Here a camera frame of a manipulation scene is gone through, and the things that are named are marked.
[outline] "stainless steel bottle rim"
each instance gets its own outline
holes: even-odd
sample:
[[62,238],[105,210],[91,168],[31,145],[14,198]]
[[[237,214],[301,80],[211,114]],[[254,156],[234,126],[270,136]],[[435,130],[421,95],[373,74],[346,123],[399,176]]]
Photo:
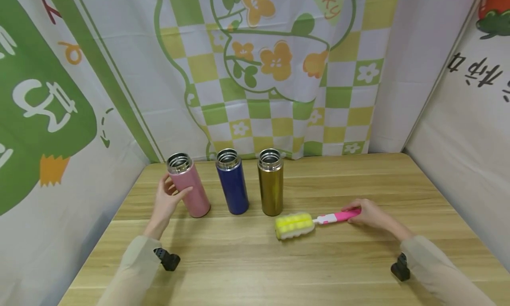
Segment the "stainless steel bottle rim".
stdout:
[[276,149],[265,149],[259,154],[259,168],[266,171],[276,171],[283,166],[282,155]]
[[170,156],[166,161],[166,168],[171,174],[179,174],[187,172],[191,169],[193,161],[189,155],[185,153],[176,153]]
[[223,149],[216,156],[216,167],[221,171],[230,171],[241,165],[241,157],[234,149]]

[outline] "thermos bottle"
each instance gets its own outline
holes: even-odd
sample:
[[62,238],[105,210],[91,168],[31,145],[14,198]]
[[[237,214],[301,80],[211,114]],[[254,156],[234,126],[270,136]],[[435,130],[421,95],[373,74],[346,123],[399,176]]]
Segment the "thermos bottle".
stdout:
[[223,149],[216,156],[216,170],[224,189],[228,210],[235,215],[248,210],[248,194],[244,182],[243,164],[234,149]]
[[211,203],[209,203],[197,168],[190,156],[185,153],[174,154],[168,158],[166,167],[178,191],[182,191],[188,186],[193,187],[193,190],[182,200],[190,215],[192,217],[206,215],[211,209]]
[[259,184],[262,211],[279,215],[284,208],[284,161],[276,149],[265,149],[259,155]]

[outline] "wood grain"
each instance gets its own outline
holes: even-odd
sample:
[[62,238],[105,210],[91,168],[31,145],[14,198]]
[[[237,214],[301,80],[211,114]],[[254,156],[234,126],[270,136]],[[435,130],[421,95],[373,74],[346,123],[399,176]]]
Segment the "wood grain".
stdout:
[[[162,244],[181,256],[163,268],[145,305],[437,305],[416,280],[400,283],[390,265],[400,253],[388,234],[346,223],[318,226],[279,242],[274,218],[261,210],[256,162],[245,161],[248,212],[228,212],[214,163],[197,163],[212,203],[203,218],[180,204]],[[162,164],[149,165],[62,299],[61,306],[97,303],[122,253],[151,215]],[[404,154],[285,161],[284,212],[332,213],[354,198],[371,198],[426,236],[497,305],[510,305],[510,275]]]

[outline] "white wall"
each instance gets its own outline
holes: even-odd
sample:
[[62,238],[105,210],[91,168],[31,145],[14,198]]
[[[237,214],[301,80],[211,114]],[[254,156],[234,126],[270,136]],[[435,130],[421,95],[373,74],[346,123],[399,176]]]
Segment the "white wall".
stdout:
[[[466,60],[446,70],[427,105],[407,152],[491,252],[510,270],[510,37],[477,30],[477,13],[454,51]],[[503,71],[493,85],[465,77],[487,58]]]
[[399,0],[377,92],[369,152],[400,152],[473,0]]

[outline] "red cartoon fruit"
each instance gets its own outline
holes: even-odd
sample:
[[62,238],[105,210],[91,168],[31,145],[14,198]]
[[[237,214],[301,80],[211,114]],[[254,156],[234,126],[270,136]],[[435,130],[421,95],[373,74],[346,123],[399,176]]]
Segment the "red cartoon fruit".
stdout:
[[476,28],[487,33],[480,39],[510,35],[510,0],[481,0]]

